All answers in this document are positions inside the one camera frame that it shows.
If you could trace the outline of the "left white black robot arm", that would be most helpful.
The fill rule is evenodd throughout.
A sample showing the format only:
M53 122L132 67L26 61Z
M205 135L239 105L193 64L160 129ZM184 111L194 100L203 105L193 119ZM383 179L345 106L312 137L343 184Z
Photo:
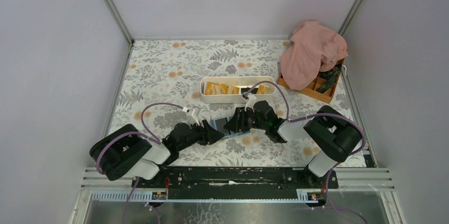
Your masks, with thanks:
M132 175L143 178L151 187L159 187L164 182L161 169L176 161L180 151L194 144L211 145L224 137L207 120L200 124L178 123L160 142L127 124L95 143L89 155L96 162L97 172L110 181Z

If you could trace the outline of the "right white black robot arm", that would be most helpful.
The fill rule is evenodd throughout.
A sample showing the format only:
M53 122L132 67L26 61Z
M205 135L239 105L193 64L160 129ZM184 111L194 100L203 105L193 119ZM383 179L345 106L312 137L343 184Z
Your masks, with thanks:
M236 108L223 128L233 133L263 130L275 143L311 138L320 148L303 175L305 184L311 188L317 188L331 169L357 153L359 143L366 144L365 132L329 105L322 106L315 114L287 120L278 117L266 101L259 101L252 108Z

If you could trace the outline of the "tan credit card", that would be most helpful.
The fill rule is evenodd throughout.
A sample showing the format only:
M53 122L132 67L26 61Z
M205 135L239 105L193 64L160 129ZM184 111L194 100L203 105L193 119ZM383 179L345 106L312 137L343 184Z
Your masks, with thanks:
M226 95L228 94L228 86L225 84L215 84L215 94L216 95Z

